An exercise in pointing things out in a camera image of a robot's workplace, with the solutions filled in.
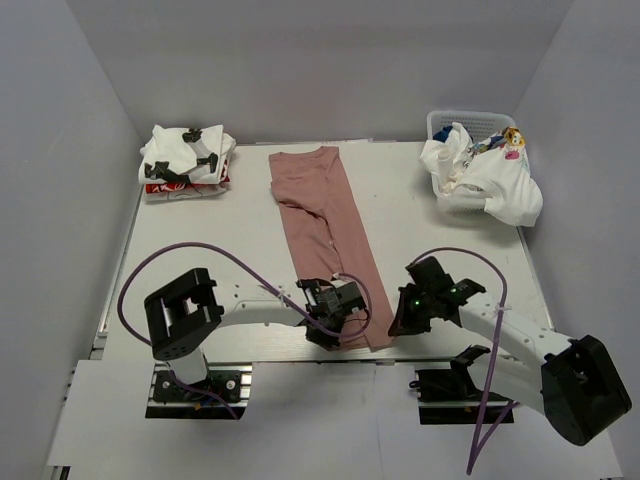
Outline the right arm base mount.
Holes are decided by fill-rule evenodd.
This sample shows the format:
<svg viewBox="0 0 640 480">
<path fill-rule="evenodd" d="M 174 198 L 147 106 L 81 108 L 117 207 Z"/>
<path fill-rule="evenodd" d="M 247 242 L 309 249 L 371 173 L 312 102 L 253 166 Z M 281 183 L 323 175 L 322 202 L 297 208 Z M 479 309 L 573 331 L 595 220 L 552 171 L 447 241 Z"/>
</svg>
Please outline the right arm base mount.
<svg viewBox="0 0 640 480">
<path fill-rule="evenodd" d="M 474 425 L 482 391 L 465 384 L 451 369 L 421 369 L 409 382 L 417 394 L 421 425 Z"/>
</svg>

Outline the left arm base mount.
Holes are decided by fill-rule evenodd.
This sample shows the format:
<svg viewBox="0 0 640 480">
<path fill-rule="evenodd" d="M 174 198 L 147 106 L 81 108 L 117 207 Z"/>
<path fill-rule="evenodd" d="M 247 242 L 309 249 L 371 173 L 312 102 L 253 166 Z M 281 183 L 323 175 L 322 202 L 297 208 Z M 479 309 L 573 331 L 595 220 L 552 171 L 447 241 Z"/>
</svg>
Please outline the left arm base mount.
<svg viewBox="0 0 640 480">
<path fill-rule="evenodd" d="M 248 405 L 249 365 L 210 364 L 208 377 L 191 387 L 177 384 L 165 365 L 151 377 L 145 417 L 170 420 L 236 420 Z"/>
</svg>

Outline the white printed t shirt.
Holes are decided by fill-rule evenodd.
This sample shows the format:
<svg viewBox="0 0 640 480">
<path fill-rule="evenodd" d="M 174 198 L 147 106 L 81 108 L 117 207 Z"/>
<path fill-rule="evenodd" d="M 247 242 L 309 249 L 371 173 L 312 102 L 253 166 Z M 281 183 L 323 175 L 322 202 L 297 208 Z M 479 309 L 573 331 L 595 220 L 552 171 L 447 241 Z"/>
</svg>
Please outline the white printed t shirt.
<svg viewBox="0 0 640 480">
<path fill-rule="evenodd" d="M 458 122 L 445 143 L 429 139 L 419 156 L 445 195 L 474 193 L 485 199 L 484 213 L 515 227 L 535 225 L 543 196 L 531 176 L 526 142 L 516 127 L 475 141 Z"/>
</svg>

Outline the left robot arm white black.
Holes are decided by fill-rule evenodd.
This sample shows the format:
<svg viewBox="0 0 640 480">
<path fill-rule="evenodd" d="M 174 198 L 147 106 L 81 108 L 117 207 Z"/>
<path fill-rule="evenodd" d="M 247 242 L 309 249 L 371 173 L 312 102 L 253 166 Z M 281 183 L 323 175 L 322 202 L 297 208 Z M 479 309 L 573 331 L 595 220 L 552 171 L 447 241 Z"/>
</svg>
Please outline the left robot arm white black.
<svg viewBox="0 0 640 480">
<path fill-rule="evenodd" d="M 153 358 L 173 372 L 180 391 L 199 399 L 209 392 L 212 378 L 202 345 L 216 329 L 303 327 L 309 342 L 332 350 L 347 336 L 347 323 L 368 327 L 369 303 L 369 294 L 346 274 L 278 286 L 220 285 L 206 268 L 194 268 L 151 293 L 144 309 Z"/>
</svg>

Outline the blue t shirt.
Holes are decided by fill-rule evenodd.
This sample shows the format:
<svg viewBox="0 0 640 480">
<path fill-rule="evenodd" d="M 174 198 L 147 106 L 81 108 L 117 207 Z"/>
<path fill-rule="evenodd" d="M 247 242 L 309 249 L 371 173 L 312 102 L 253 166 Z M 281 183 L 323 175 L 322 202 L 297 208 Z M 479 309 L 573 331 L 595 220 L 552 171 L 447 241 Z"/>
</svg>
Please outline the blue t shirt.
<svg viewBox="0 0 640 480">
<path fill-rule="evenodd" d="M 453 126 L 452 125 L 448 125 L 443 127 L 441 130 L 435 132 L 433 134 L 432 139 L 441 143 L 445 143 L 450 135 L 450 132 L 452 131 Z"/>
</svg>

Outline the pink t shirt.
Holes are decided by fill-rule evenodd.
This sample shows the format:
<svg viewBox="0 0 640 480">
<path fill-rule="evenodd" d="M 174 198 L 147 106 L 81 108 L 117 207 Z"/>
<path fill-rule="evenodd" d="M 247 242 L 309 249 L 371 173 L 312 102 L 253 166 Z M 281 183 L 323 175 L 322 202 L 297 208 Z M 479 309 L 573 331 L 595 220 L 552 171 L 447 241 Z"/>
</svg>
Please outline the pink t shirt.
<svg viewBox="0 0 640 480">
<path fill-rule="evenodd" d="M 269 156 L 276 200 L 296 274 L 330 280 L 356 276 L 367 287 L 372 313 L 363 334 L 340 341 L 343 349 L 377 350 L 392 342 L 394 313 L 372 254 L 352 189 L 336 147 Z"/>
</svg>

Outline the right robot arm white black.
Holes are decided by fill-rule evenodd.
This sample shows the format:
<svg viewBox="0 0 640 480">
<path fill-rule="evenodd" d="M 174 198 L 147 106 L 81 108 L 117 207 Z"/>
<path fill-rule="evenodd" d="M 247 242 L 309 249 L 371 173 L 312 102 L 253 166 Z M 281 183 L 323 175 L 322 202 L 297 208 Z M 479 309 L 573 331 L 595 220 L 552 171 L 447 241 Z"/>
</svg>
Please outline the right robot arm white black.
<svg viewBox="0 0 640 480">
<path fill-rule="evenodd" d="M 518 314 L 504 297 L 481 284 L 454 281 L 432 256 L 406 268 L 389 329 L 393 337 L 420 335 L 434 319 L 491 341 L 472 345 L 443 369 L 421 369 L 410 388 L 425 403 L 500 397 L 541 415 L 569 443 L 588 444 L 632 408 L 631 398 L 605 345 L 541 327 Z"/>
</svg>

